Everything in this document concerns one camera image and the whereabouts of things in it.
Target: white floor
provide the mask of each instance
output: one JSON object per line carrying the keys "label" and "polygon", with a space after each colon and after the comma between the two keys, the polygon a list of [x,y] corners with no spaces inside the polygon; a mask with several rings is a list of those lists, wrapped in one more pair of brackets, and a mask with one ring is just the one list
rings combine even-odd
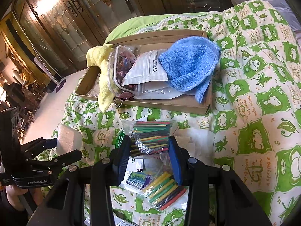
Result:
{"label": "white floor", "polygon": [[77,86],[78,80],[86,70],[65,77],[66,83],[55,93],[46,94],[40,103],[40,109],[35,114],[34,122],[30,124],[22,143],[28,143],[37,138],[50,139],[53,131],[63,119],[65,102]]}

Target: blue towel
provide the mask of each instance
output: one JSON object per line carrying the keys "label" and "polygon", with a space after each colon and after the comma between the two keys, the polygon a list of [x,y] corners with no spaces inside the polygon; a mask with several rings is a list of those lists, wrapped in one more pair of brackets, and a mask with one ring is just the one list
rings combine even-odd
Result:
{"label": "blue towel", "polygon": [[220,51],[216,43],[200,36],[176,41],[159,56],[168,76],[168,85],[180,92],[196,88],[195,99],[201,103]]}

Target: white styrofoam block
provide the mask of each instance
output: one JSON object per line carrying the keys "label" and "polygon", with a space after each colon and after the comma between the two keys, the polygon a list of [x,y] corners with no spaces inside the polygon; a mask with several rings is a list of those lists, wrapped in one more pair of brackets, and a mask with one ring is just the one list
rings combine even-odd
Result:
{"label": "white styrofoam block", "polygon": [[82,134],[64,124],[58,126],[57,155],[63,155],[73,150],[81,150]]}

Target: small card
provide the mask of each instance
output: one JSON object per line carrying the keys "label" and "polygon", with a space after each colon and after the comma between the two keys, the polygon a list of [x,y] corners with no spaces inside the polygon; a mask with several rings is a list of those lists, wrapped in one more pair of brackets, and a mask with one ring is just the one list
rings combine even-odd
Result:
{"label": "small card", "polygon": [[144,189],[150,181],[153,179],[153,175],[143,172],[132,172],[128,177],[126,183],[134,186],[138,189]]}

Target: human hand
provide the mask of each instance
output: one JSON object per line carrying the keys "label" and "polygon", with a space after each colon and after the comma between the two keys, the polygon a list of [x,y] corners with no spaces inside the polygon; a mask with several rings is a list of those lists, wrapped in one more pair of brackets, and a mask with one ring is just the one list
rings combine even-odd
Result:
{"label": "human hand", "polygon": [[[19,188],[17,185],[9,185],[5,187],[7,200],[12,205],[12,207],[18,211],[23,211],[25,208],[20,202],[19,195],[27,193],[28,189]],[[30,193],[33,197],[33,200],[37,205],[41,204],[43,201],[43,195],[41,188],[30,189]]]}

